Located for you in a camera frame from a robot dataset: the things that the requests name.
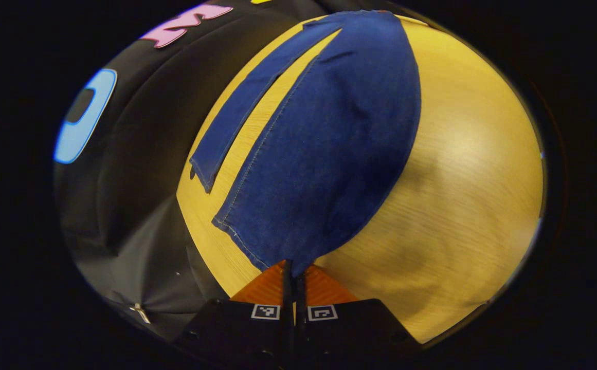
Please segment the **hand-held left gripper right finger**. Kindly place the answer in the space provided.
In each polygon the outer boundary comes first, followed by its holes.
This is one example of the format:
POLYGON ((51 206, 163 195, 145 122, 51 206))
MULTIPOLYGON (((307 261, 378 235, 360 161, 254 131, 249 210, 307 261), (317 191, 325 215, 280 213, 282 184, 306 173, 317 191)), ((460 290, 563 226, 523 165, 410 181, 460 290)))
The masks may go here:
POLYGON ((303 360, 403 360, 422 344, 379 299, 359 299, 315 266, 296 278, 296 354, 303 360))

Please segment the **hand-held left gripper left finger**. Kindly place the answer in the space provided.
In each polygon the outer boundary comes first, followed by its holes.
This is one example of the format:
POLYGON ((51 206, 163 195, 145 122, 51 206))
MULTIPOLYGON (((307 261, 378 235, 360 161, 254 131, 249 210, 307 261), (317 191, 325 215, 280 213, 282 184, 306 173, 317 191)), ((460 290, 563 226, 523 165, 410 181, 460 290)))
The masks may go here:
POLYGON ((199 360, 292 360, 292 261, 283 260, 229 300, 209 300, 174 340, 199 360))

